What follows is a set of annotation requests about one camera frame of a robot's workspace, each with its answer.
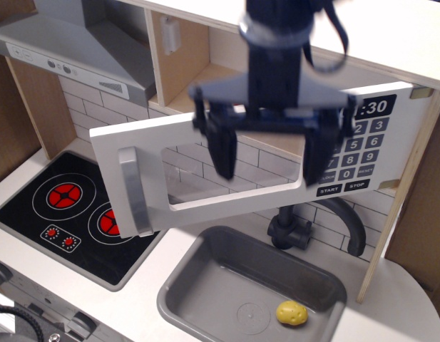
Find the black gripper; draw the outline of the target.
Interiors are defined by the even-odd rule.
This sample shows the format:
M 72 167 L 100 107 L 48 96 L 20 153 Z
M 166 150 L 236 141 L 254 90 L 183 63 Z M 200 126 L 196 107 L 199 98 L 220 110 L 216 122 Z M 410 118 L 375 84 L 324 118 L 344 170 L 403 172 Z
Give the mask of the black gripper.
M 306 60 L 318 73 L 334 73 L 345 60 L 321 67 L 309 43 L 301 46 L 249 47 L 247 73 L 194 86 L 193 125 L 208 140 L 216 172 L 231 180 L 237 156 L 236 131 L 305 135 L 302 173 L 306 186 L 319 182 L 340 138 L 354 132 L 357 99 L 323 85 L 302 72 Z M 234 104 L 245 106 L 236 112 Z

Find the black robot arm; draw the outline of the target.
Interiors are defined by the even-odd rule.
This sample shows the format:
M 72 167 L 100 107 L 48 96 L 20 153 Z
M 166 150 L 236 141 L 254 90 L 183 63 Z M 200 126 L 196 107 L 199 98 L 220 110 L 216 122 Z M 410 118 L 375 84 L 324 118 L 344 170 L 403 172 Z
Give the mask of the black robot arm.
M 314 15 L 324 11 L 343 46 L 349 41 L 331 1 L 248 1 L 240 35 L 248 45 L 248 71 L 190 89 L 193 126 L 207 138 L 217 173 L 235 172 L 237 132 L 287 133 L 305 137 L 302 174 L 320 181 L 334 150 L 353 134 L 358 100 L 302 72 L 311 61 Z

